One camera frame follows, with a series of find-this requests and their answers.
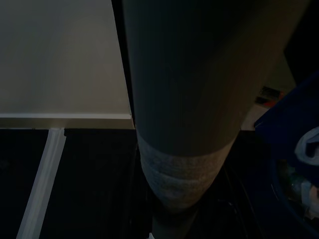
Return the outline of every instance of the white baseboard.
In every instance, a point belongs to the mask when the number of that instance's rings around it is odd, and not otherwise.
[[[0,128],[134,129],[130,114],[0,114]]]
[[[49,130],[17,239],[37,239],[40,236],[65,139],[64,129]]]

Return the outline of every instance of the wall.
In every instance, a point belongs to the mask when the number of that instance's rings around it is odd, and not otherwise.
[[[111,0],[1,1],[0,32],[0,118],[131,122]]]

